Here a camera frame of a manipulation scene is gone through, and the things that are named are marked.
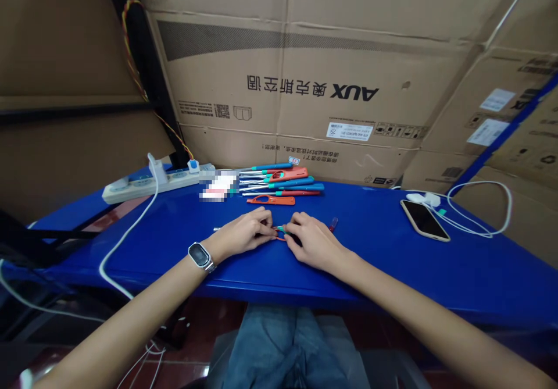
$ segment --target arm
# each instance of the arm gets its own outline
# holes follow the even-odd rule
[[[260,207],[226,224],[202,244],[219,264],[275,239],[271,224],[271,212]],[[114,387],[146,342],[206,275],[186,256],[72,350],[35,388]]]
[[[413,333],[446,366],[482,388],[557,388],[538,368],[433,300],[343,247],[322,222],[295,213],[285,235],[297,260],[359,290]]]

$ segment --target forearm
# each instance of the forearm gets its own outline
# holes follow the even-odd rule
[[[446,366],[482,388],[555,388],[556,383],[438,303],[354,253],[332,273],[398,319]]]
[[[205,276],[189,257],[184,258],[72,350],[36,387],[114,387],[142,347]]]

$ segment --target qr code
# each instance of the qr code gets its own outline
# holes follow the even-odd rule
[[[230,119],[231,115],[228,112],[228,105],[226,104],[215,104],[215,116],[222,119]]]

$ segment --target orange plastic handle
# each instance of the orange plastic handle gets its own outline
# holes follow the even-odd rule
[[[267,201],[260,200],[260,198],[267,198]],[[275,205],[284,205],[284,206],[295,205],[294,197],[273,197],[270,195],[259,195],[257,197],[254,197],[253,199],[248,199],[246,201],[248,203],[253,203],[253,204],[275,204]]]
[[[297,180],[301,178],[308,178],[308,170],[305,167],[298,167],[297,169],[291,168],[290,170],[276,171],[269,178],[269,182],[276,183],[278,181]]]

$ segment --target jeans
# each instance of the jeans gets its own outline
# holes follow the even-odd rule
[[[349,388],[347,376],[307,308],[249,305],[223,389]]]

